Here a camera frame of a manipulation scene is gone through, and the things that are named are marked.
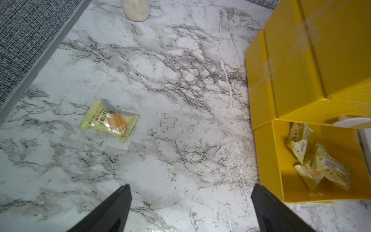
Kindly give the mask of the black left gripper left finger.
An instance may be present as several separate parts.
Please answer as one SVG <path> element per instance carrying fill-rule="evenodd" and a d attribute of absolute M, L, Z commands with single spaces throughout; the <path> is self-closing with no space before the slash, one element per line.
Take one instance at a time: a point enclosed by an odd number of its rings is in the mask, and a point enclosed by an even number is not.
<path fill-rule="evenodd" d="M 130 186 L 121 186 L 69 231 L 122 232 L 128 219 L 131 201 Z"/>

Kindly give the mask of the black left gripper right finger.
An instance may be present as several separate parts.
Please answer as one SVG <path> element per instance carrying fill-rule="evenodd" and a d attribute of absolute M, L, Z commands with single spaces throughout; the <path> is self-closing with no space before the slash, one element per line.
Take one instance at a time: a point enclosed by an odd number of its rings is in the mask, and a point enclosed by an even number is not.
<path fill-rule="evenodd" d="M 313 232 L 314 229 L 260 184 L 251 199 L 262 232 Z"/>

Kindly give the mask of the yellow plastic drawer cabinet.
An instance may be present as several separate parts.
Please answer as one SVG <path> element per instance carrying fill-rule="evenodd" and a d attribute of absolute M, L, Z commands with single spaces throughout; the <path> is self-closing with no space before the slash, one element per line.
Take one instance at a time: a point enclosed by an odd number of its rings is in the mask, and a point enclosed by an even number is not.
<path fill-rule="evenodd" d="M 280 1 L 245 54 L 259 181 L 287 203 L 369 200 L 357 131 L 371 126 L 370 1 Z M 351 170 L 350 190 L 325 177 L 310 191 L 287 146 L 293 123 Z"/>

